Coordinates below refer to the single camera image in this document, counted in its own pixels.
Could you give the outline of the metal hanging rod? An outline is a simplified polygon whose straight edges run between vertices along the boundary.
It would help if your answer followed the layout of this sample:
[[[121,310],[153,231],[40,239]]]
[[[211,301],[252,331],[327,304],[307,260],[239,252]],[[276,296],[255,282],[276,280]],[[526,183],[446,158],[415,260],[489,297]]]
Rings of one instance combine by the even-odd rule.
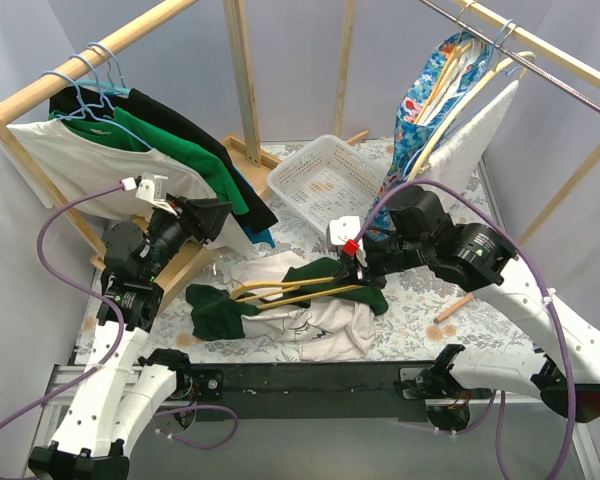
[[[468,12],[470,15],[485,21],[487,24],[496,26],[501,28],[504,23],[507,21],[504,17],[497,14],[493,10],[481,6],[479,2],[472,1],[456,1],[457,5],[461,6],[461,11],[456,15],[450,13],[445,10],[441,6],[437,5],[434,1],[422,1],[422,4],[425,5],[430,10],[436,12],[446,20],[454,23],[460,31],[467,31],[470,34],[477,37],[479,40],[489,44],[492,46],[493,40],[489,38],[486,34],[482,33],[479,29],[474,28],[470,24],[466,23],[462,20],[462,15],[465,12]],[[530,48],[530,53],[539,54],[546,60],[550,60],[553,64],[561,67],[562,69],[568,71],[569,73],[574,74],[577,78],[584,80],[589,85],[595,87],[600,91],[600,71],[595,68],[589,66],[583,61],[575,58],[574,56],[564,52],[563,50],[555,47],[549,42],[539,38],[535,34],[530,33],[526,29],[522,28],[518,23],[516,24],[515,30],[508,37],[513,38],[515,41],[520,43],[523,46]],[[566,93],[571,98],[575,99],[582,105],[585,105],[590,110],[596,112],[600,115],[600,103],[594,101],[589,96],[582,93],[580,90],[575,87],[569,85],[565,81],[556,77],[555,75],[547,72],[546,70],[538,67],[530,60],[526,60],[521,53],[516,53],[505,46],[502,46],[500,51],[497,51],[499,54],[507,57],[512,60],[518,66],[527,69],[532,72],[539,78],[545,80],[552,86],[558,88],[562,92]]]

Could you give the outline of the green and white raglan shirt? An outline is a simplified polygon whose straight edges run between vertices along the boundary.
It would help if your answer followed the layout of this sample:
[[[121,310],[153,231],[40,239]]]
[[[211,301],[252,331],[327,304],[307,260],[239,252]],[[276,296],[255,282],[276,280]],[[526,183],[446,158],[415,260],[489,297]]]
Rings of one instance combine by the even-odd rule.
[[[294,252],[284,252],[245,262],[234,269],[233,280],[242,282],[299,281],[330,277],[338,262],[322,257],[302,265]],[[366,357],[376,337],[375,320],[389,310],[378,288],[337,293],[301,300],[270,309],[256,302],[230,299],[227,290],[192,284],[185,290],[192,307],[193,335],[205,341],[267,337],[296,344],[301,361],[351,361]]]

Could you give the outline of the cream wooden hanger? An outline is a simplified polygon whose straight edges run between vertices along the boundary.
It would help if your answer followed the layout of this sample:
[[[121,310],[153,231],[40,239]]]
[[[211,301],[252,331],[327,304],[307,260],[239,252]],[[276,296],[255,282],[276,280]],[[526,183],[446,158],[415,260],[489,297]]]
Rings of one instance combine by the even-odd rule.
[[[521,79],[525,75],[527,69],[520,66],[515,67],[513,61],[510,59],[500,61],[495,68],[490,70],[485,76],[473,87],[454,107],[449,111],[448,115],[435,130],[427,144],[419,151],[414,159],[410,160],[408,167],[405,169],[403,178],[405,180],[415,180],[417,176],[424,172],[429,156],[433,150],[440,146],[446,139],[450,137],[457,129],[463,126],[469,119],[471,119],[479,110],[481,110],[488,102],[476,109],[475,112],[469,110],[469,105],[473,101],[474,97],[483,90],[487,84],[498,76],[509,76],[514,80],[518,80],[521,83]]]

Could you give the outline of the black t shirt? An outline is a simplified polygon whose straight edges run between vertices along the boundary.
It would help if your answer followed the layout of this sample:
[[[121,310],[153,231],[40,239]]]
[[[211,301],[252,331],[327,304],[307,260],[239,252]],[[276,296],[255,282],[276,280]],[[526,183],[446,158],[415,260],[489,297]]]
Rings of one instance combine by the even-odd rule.
[[[93,90],[79,87],[81,96],[85,103],[99,104],[99,94]],[[216,155],[228,168],[234,166],[226,148],[202,128],[177,113],[173,109],[161,104],[151,97],[143,94],[137,89],[130,91],[128,97],[111,96],[110,102],[115,107],[121,107],[137,118],[140,118],[153,126],[159,127],[181,139],[192,141],[203,147],[208,152]],[[70,114],[79,108],[74,87],[67,87],[56,93],[49,100],[49,117],[54,119],[56,112]],[[94,108],[96,116],[113,118],[108,107],[104,109]]]

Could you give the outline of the wooden clothes rack left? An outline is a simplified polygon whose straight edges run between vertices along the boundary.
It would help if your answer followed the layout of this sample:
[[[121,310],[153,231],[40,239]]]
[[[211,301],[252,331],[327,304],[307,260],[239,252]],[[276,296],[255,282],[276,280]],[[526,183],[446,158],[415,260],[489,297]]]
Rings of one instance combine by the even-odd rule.
[[[57,67],[57,75],[45,75],[0,102],[0,145],[29,174],[34,184],[42,189],[54,206],[66,204],[66,197],[9,131],[7,125],[48,100],[64,88],[70,79],[82,77],[90,66],[101,65],[193,4],[192,1],[159,3],[105,37],[95,49],[83,51],[82,59],[71,59]],[[223,6],[244,133],[242,138],[235,135],[225,137],[223,145],[228,149],[234,166],[255,188],[260,198],[266,200],[273,194],[268,187],[267,177],[281,160],[261,148],[245,3],[225,1]],[[164,290],[159,311],[164,312],[217,255],[216,250],[187,243],[157,278]]]

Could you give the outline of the white t shirt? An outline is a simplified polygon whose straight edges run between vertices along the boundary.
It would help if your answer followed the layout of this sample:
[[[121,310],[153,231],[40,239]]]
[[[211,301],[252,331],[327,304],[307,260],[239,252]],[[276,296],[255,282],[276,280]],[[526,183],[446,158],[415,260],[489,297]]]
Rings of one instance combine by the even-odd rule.
[[[148,152],[132,152],[106,147],[72,133],[58,119],[11,124],[9,130],[69,200],[102,191],[124,178],[145,172],[167,176],[164,188],[173,196],[221,200],[195,170],[153,148]],[[234,212],[208,247],[227,247],[245,256],[256,252]]]

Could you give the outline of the wooden clothes rack right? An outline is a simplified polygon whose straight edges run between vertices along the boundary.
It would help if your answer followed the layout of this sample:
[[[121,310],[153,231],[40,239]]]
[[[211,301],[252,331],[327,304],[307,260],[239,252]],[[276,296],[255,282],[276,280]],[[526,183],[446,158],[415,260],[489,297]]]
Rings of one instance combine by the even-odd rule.
[[[600,71],[600,1],[492,1],[489,8]],[[400,98],[453,17],[497,32],[440,1],[357,5],[343,129],[391,133]],[[545,279],[600,328],[600,160],[538,228],[533,220],[600,143],[600,114],[533,73],[524,76],[485,161],[508,230],[525,237]]]

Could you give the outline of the teal t shirt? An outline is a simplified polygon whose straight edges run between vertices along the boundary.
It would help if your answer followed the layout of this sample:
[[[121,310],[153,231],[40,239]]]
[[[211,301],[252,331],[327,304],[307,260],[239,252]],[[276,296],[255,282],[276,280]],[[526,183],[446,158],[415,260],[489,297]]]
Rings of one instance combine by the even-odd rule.
[[[248,207],[246,213],[236,217],[239,225],[252,244],[263,243],[271,248],[275,247],[270,228],[278,222],[278,218],[234,166],[229,169],[229,172]]]

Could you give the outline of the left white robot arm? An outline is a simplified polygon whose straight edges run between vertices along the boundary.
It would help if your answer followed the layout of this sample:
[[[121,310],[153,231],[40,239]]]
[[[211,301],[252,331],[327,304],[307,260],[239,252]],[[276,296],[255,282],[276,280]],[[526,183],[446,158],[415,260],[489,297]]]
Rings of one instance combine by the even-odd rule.
[[[49,444],[31,452],[28,467],[37,478],[124,479],[131,451],[160,405],[196,400],[204,383],[187,354],[139,352],[164,296],[157,277],[189,240],[216,239],[230,210],[218,199],[170,196],[147,228],[126,221],[105,232],[104,300],[88,376]]]

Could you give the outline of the white fleece garment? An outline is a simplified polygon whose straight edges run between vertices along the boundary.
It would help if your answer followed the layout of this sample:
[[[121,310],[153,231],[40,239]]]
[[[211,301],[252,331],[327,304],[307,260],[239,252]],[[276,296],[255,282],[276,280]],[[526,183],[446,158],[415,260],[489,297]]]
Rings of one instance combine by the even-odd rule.
[[[470,177],[499,128],[520,82],[509,83],[463,126],[450,135],[428,158],[417,179],[433,180],[457,193],[467,187]]]

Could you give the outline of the floral patterned table mat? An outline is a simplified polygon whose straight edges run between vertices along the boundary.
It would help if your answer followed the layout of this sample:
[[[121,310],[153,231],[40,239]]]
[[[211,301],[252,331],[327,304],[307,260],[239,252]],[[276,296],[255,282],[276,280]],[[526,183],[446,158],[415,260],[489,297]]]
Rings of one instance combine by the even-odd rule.
[[[301,149],[305,143],[264,143],[262,149],[280,159]],[[391,149],[388,139],[367,140],[354,146],[361,155],[376,165],[388,166]],[[491,188],[484,186],[483,161],[471,175],[463,196],[490,216],[493,213]],[[326,255],[324,239],[309,224],[297,217],[276,195],[266,202],[279,219],[273,229],[276,248],[260,246],[258,257],[292,251],[310,262]],[[193,283],[227,288],[235,285],[233,267],[246,260],[229,251],[216,257],[212,264],[194,278]],[[473,299],[460,307],[439,324],[434,319],[464,296],[455,285],[443,283],[426,268],[409,270],[388,277],[383,290],[389,310],[376,317],[376,338],[367,353],[369,361],[430,360],[447,343],[461,343],[469,348],[522,355],[531,349],[531,341],[520,329],[510,323],[489,305]],[[98,304],[89,300],[82,330],[80,331],[71,365],[84,364],[94,338],[95,314]],[[190,305],[184,293],[170,303],[153,325],[140,355],[148,355],[154,348],[177,348],[188,353],[196,363],[273,363],[300,360],[296,346],[277,343],[266,337],[231,341],[203,342],[192,335]]]

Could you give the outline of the teal plastic hanger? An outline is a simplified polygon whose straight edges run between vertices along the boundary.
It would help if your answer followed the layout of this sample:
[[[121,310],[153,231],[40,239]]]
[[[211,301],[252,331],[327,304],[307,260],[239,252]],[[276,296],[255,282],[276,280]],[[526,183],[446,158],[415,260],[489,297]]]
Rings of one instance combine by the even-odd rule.
[[[106,95],[127,97],[130,94],[129,88],[107,82],[96,82],[95,80],[78,80],[77,85],[83,88],[93,90],[95,92],[102,92]]]

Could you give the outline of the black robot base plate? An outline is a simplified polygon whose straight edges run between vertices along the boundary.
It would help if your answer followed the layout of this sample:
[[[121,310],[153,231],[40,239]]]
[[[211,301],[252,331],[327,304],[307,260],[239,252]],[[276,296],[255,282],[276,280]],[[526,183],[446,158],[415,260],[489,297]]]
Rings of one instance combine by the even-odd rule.
[[[178,376],[193,391],[190,399],[221,405],[241,420],[426,419],[425,401],[408,392],[407,382],[431,361],[336,363],[192,364]]]

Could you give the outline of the wooden clothes rack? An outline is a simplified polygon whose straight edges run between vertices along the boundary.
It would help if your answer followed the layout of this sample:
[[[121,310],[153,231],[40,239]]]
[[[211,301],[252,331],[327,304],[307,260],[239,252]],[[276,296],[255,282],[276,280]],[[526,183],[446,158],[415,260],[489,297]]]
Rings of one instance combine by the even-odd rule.
[[[600,71],[600,1],[492,1],[489,8]],[[497,32],[440,1],[357,5],[343,129],[391,133],[400,98],[453,17]],[[525,237],[545,279],[600,328],[600,160],[538,228],[533,220],[600,143],[600,114],[533,73],[524,76],[485,161],[508,230]]]
[[[90,66],[101,65],[193,4],[192,1],[159,3],[105,37],[95,49],[83,51],[82,59],[71,59],[57,67],[57,75],[45,75],[0,102],[0,145],[29,174],[34,184],[42,189],[54,206],[66,204],[66,197],[9,131],[7,125],[48,100],[64,88],[70,79],[82,77]],[[266,200],[273,194],[268,187],[267,177],[281,160],[261,148],[245,3],[225,1],[223,6],[244,133],[242,138],[235,135],[225,137],[223,145],[228,149],[234,166],[255,188],[260,198]],[[159,311],[164,312],[217,255],[216,250],[187,243],[157,278],[164,290]]]

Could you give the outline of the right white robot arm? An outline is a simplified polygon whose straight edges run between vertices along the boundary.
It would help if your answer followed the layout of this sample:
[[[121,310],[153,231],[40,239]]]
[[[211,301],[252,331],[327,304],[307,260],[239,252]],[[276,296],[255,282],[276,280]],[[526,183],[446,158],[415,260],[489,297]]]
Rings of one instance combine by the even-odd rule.
[[[387,275],[426,266],[495,308],[534,345],[515,359],[449,344],[405,381],[410,394],[504,390],[539,399],[561,416],[573,413],[578,423],[600,417],[600,331],[541,287],[506,236],[481,223],[453,223],[439,197],[420,186],[398,192],[387,209],[394,228],[380,241],[356,236],[364,229],[357,216],[329,223],[329,247],[340,257],[337,283],[382,288]]]

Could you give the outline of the white plastic laundry basket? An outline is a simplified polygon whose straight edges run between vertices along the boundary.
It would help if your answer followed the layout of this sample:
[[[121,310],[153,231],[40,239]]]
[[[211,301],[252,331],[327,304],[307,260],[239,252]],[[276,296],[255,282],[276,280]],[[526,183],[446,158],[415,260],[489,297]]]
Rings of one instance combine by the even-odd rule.
[[[325,134],[271,170],[267,184],[297,216],[323,234],[332,220],[367,214],[389,165],[384,157],[373,158]]]

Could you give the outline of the bright green t shirt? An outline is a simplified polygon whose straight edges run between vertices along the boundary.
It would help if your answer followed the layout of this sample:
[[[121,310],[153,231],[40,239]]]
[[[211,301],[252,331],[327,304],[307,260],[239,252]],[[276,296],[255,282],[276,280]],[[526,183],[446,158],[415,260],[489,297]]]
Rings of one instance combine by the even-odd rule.
[[[157,149],[200,174],[221,200],[232,203],[235,214],[245,215],[249,212],[243,195],[224,163],[192,141],[153,126],[121,107],[114,108],[113,118],[109,122],[86,119],[64,119],[63,122],[72,133],[106,147],[132,152]]]

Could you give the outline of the blue floral garment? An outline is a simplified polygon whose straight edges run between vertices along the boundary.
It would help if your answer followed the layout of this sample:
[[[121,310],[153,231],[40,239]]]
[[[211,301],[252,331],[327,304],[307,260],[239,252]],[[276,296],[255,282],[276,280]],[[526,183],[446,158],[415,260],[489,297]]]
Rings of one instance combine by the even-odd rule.
[[[421,120],[416,116],[432,92],[443,66],[457,45],[473,41],[454,65],[436,98]],[[397,108],[392,163],[373,203],[378,204],[394,186],[405,181],[403,174],[410,160],[427,144],[449,111],[484,77],[491,59],[491,46],[470,33],[456,33],[439,44],[427,59],[422,72],[406,92]]]

